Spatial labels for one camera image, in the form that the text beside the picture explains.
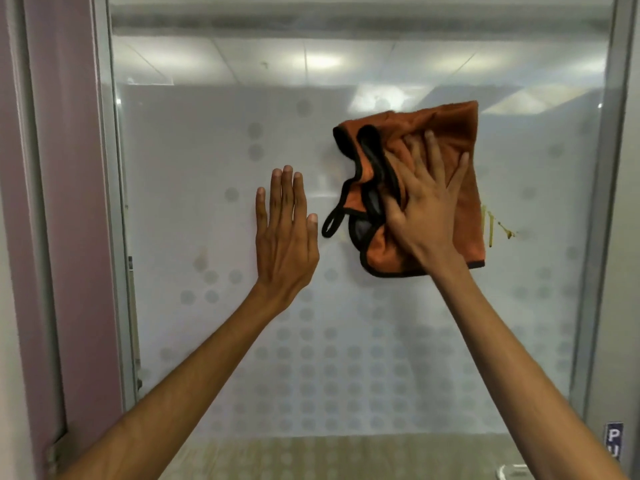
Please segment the person's left hand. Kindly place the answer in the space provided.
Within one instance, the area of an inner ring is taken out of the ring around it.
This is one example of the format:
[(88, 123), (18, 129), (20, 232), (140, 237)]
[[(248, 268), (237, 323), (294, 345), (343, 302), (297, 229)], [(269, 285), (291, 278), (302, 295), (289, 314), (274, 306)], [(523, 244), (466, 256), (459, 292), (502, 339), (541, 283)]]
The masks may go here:
[(308, 286), (319, 260), (309, 260), (307, 250), (307, 196), (303, 176), (293, 170), (294, 208), (292, 224), (280, 223), (281, 175), (274, 169), (270, 187), (266, 190), (268, 227), (264, 234), (256, 234), (257, 284), (268, 301), (278, 309), (285, 309), (298, 293)]

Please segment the yellow stain on glass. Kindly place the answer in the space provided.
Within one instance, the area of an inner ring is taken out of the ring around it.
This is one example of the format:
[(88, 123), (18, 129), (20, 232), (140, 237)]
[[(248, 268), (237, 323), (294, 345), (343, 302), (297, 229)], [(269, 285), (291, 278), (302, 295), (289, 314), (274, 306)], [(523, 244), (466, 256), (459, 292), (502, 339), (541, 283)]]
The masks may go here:
[(481, 230), (483, 232), (483, 239), (489, 248), (493, 247), (496, 232), (498, 231), (505, 234), (507, 240), (516, 238), (518, 235), (517, 231), (508, 228), (498, 220), (494, 213), (492, 213), (485, 204), (481, 204)]

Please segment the person's left forearm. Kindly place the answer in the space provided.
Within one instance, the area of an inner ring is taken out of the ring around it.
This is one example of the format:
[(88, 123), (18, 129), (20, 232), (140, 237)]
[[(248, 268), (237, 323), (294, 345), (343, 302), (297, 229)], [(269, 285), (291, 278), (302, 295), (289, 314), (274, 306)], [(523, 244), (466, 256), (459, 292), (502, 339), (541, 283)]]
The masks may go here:
[(261, 332), (292, 298), (265, 283), (56, 480), (159, 480)]

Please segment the person's right hand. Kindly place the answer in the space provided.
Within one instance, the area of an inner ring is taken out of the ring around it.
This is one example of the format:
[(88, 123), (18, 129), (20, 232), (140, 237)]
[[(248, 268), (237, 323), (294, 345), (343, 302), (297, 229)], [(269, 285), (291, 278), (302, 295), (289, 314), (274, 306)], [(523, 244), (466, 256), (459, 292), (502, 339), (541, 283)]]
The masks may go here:
[[(465, 260), (454, 247), (454, 217), (459, 196), (450, 196), (445, 165), (434, 133), (426, 131), (422, 138), (426, 149), (426, 165), (429, 172), (428, 187), (407, 187), (407, 201), (402, 209), (406, 217), (404, 240), (397, 241), (410, 253), (434, 280), (444, 276), (468, 274)], [(397, 174), (403, 179), (407, 165), (388, 153), (389, 159), (398, 165)], [(380, 197), (390, 194), (386, 186), (380, 186)]]

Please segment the pink door jamb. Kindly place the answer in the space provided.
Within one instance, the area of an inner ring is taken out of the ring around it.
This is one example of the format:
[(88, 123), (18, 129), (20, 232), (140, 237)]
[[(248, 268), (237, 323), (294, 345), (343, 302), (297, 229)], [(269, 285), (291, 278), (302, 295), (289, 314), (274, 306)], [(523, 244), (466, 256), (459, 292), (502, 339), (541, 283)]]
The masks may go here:
[(124, 412), (103, 0), (0, 0), (0, 217), (36, 480)]

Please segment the orange cleaning cloth black trim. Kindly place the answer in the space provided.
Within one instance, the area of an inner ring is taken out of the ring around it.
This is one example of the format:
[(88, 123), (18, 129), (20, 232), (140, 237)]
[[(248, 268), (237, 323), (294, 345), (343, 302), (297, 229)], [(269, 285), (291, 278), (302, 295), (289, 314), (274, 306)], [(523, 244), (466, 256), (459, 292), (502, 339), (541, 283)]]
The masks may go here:
[(406, 137), (423, 137), (425, 132), (432, 131), (441, 151), (447, 181), (455, 172), (460, 156), (469, 154), (469, 167), (455, 213), (454, 245), (470, 269), (484, 267), (484, 222), (473, 168), (477, 126), (478, 103), (469, 101), (415, 112), (386, 111), (346, 120), (334, 127), (337, 147), (354, 162), (355, 174), (343, 183), (339, 201), (321, 229), (322, 236), (331, 238), (348, 217), (350, 240), (369, 274), (379, 278), (426, 275), (389, 232), (379, 189), (383, 185), (400, 208), (406, 208), (406, 185), (397, 173), (396, 162), (389, 161), (387, 154), (393, 154), (411, 168), (413, 159), (405, 144)]

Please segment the person's right forearm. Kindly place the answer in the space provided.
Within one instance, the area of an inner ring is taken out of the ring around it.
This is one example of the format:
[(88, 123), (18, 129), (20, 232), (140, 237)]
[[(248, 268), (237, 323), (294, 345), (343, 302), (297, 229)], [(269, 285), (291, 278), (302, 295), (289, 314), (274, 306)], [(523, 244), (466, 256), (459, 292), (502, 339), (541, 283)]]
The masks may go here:
[(629, 480), (491, 306), (457, 255), (425, 263), (535, 480)]

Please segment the blue door sign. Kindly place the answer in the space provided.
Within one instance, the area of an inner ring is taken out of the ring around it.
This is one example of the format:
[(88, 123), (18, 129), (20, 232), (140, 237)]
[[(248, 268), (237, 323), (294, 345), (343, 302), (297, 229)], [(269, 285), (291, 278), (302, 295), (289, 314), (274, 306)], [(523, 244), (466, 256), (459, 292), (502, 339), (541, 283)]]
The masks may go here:
[(623, 445), (624, 423), (622, 421), (613, 421), (605, 424), (604, 427), (604, 444), (606, 450), (616, 461), (620, 461), (621, 450)]

